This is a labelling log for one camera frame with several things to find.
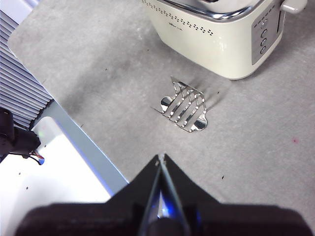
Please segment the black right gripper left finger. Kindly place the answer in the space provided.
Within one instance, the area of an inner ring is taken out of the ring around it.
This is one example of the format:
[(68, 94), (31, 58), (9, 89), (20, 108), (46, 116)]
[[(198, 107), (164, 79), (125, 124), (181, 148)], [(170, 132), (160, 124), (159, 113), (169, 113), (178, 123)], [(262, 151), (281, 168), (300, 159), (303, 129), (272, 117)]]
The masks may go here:
[(102, 203), (54, 203), (35, 207), (17, 236), (123, 236), (138, 234), (156, 212), (160, 161), (155, 155), (125, 187)]

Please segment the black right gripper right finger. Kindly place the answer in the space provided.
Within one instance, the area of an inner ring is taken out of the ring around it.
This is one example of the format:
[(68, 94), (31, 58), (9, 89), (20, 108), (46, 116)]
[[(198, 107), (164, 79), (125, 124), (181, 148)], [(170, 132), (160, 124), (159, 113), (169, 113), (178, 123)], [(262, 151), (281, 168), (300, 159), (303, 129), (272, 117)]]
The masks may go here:
[(189, 236), (311, 236), (295, 210), (275, 205), (219, 202), (192, 181), (165, 153), (162, 155), (164, 201), (172, 218)]

